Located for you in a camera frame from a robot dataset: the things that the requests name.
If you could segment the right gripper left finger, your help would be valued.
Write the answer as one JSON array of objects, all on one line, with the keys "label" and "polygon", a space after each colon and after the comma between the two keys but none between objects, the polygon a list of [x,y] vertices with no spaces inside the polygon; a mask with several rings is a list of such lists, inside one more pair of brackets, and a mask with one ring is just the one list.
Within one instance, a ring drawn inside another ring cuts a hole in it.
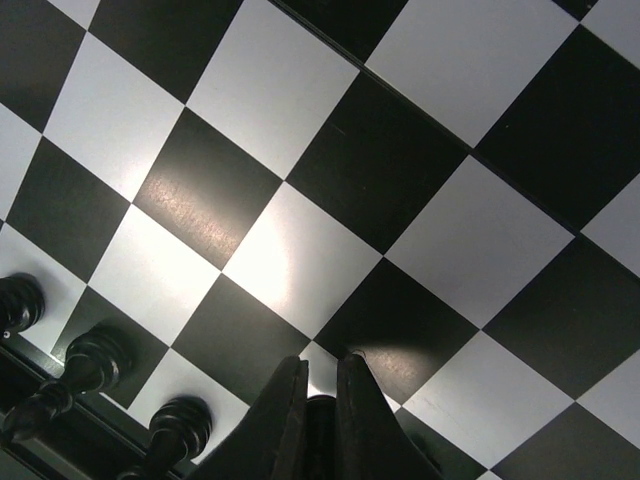
[{"label": "right gripper left finger", "polygon": [[284,358],[235,429],[190,479],[298,479],[305,450],[309,364]]}]

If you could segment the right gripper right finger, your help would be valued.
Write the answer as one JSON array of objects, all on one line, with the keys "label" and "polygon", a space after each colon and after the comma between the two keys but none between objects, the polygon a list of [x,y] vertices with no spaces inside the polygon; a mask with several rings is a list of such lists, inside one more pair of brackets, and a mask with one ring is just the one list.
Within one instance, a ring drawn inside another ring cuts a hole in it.
[{"label": "right gripper right finger", "polygon": [[396,420],[364,358],[338,362],[335,407],[338,479],[440,479]]}]

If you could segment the black queen chess piece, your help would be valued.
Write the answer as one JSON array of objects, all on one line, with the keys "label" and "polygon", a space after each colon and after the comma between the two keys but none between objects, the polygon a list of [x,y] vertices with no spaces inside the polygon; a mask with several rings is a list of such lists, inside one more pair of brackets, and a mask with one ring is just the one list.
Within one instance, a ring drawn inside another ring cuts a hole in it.
[{"label": "black queen chess piece", "polygon": [[2,426],[1,446],[38,436],[71,410],[77,396],[117,386],[132,365],[132,347],[125,333],[113,325],[95,325],[68,345],[60,377],[44,381],[34,394],[11,408]]}]

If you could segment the black chess king piece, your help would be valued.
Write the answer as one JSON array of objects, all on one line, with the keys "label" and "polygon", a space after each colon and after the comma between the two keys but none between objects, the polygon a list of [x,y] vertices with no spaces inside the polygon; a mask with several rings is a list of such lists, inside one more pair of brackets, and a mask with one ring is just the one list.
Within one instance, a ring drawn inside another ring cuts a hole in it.
[{"label": "black chess king piece", "polygon": [[33,327],[45,314],[44,291],[37,279],[26,273],[1,278],[1,339]]}]

